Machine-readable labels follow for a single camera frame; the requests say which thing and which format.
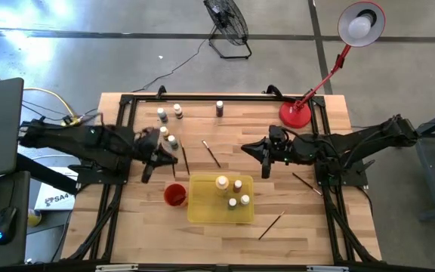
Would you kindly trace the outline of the black desk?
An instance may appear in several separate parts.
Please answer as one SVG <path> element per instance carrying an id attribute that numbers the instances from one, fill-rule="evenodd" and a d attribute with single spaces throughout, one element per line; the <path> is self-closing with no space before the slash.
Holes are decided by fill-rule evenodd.
<path id="1" fill-rule="evenodd" d="M 0 245 L 0 267 L 23 263 L 26 250 L 29 180 L 29 172 L 0 176 L 0 211 L 8 206 L 14 206 L 18 210 L 14 238 L 8 244 Z"/>

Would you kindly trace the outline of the yellow power plug block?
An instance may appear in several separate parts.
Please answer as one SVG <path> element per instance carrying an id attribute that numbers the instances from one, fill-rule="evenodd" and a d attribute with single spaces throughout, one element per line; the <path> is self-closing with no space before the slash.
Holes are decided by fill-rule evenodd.
<path id="1" fill-rule="evenodd" d="M 62 118 L 60 125 L 63 127 L 77 126 L 80 125 L 82 119 L 82 116 L 65 116 Z"/>

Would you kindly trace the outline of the red desk lamp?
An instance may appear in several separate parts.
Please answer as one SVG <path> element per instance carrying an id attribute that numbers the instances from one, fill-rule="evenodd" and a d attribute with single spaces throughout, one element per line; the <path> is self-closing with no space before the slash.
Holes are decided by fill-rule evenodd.
<path id="1" fill-rule="evenodd" d="M 338 20 L 338 35 L 345 43 L 330 73 L 300 100 L 285 102 L 279 109 L 280 120 L 291 128 L 303 128 L 311 120 L 308 103 L 317 91 L 344 65 L 351 48 L 363 48 L 375 42 L 383 33 L 386 17 L 382 7 L 374 2 L 356 2 L 347 7 Z"/>

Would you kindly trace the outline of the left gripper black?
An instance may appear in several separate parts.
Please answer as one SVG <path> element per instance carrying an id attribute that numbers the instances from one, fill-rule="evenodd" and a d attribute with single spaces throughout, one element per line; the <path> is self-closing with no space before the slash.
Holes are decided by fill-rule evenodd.
<path id="1" fill-rule="evenodd" d="M 141 182 L 147 184 L 153 171 L 161 166 L 174 165 L 178 158 L 165 149 L 158 149 L 160 130 L 144 128 L 134 141 L 134 159 L 144 164 Z"/>

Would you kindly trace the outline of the small yellow container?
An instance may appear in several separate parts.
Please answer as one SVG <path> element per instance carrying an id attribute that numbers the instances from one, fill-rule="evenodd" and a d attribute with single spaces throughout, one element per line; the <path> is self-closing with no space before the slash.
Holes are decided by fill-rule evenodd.
<path id="1" fill-rule="evenodd" d="M 42 220 L 42 213 L 38 210 L 28 209 L 27 212 L 27 226 L 36 227 Z"/>

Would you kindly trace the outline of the yellow translucent plastic bin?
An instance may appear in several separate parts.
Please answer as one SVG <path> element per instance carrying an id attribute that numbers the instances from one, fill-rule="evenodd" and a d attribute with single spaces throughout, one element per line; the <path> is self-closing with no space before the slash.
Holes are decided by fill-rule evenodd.
<path id="1" fill-rule="evenodd" d="M 188 193 L 187 218 L 193 223 L 250 224 L 254 220 L 254 185 L 253 178 L 248 175 L 228 175 L 227 194 L 219 196 L 216 192 L 215 180 L 221 175 L 193 175 L 190 178 Z M 233 183 L 242 181 L 239 193 L 233 192 Z M 249 195 L 250 203 L 240 204 L 242 195 Z M 237 207 L 229 210 L 228 200 L 235 198 Z"/>

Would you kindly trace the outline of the black floor fan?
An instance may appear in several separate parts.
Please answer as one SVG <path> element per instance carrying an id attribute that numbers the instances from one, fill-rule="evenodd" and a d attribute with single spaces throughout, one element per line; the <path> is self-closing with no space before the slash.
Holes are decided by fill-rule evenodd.
<path id="1" fill-rule="evenodd" d="M 203 4 L 213 21 L 214 27 L 208 38 L 208 45 L 217 53 L 221 59 L 225 60 L 247 60 L 252 56 L 252 51 L 248 45 L 248 26 L 245 19 L 234 0 L 203 0 Z M 212 41 L 213 36 L 220 31 L 226 40 L 235 46 L 245 46 L 248 50 L 247 55 L 225 56 L 215 46 Z"/>

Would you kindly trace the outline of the black computer mouse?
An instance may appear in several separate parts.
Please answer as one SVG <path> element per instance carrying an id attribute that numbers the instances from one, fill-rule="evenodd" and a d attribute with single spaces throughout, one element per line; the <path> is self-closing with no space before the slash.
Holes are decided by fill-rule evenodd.
<path id="1" fill-rule="evenodd" d="M 6 245 L 14 238 L 18 210 L 8 206 L 0 211 L 0 245 Z"/>

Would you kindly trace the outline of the large yellow paint bottle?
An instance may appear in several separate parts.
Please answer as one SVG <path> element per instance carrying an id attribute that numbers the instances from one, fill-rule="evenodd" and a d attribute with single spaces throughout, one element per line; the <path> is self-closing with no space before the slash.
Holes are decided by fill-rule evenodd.
<path id="1" fill-rule="evenodd" d="M 227 194 L 229 187 L 229 179 L 226 176 L 218 176 L 215 180 L 216 192 L 219 196 Z"/>

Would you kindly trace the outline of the red plastic cup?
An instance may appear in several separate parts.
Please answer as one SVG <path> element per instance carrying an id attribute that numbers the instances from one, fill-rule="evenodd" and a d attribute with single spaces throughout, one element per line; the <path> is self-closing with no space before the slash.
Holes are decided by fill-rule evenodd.
<path id="1" fill-rule="evenodd" d="M 164 190 L 164 201 L 173 207 L 187 204 L 187 189 L 181 184 L 170 184 Z"/>

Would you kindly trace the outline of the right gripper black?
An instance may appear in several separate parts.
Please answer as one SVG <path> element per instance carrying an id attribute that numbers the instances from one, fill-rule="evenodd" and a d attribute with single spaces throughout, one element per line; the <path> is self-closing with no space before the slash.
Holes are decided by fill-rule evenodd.
<path id="1" fill-rule="evenodd" d="M 261 162 L 261 177 L 263 179 L 270 177 L 271 165 L 274 162 L 284 162 L 286 165 L 299 163 L 297 153 L 294 150 L 286 147 L 279 149 L 266 137 L 253 143 L 243 144 L 241 150 Z"/>

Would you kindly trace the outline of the white printed box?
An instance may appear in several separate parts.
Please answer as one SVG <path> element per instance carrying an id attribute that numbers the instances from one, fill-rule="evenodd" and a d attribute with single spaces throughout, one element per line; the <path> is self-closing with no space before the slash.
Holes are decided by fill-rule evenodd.
<path id="1" fill-rule="evenodd" d="M 37 211 L 72 211 L 75 196 L 42 183 L 35 201 Z"/>

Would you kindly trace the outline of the silver metal bracket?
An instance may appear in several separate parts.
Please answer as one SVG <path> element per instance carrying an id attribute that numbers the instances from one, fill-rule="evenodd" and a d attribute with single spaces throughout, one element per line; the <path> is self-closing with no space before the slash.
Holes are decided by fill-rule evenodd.
<path id="1" fill-rule="evenodd" d="M 96 266 L 94 272 L 133 272 L 138 268 L 137 264 L 105 264 Z"/>
<path id="2" fill-rule="evenodd" d="M 307 266 L 307 272 L 350 272 L 348 267 L 310 265 Z"/>

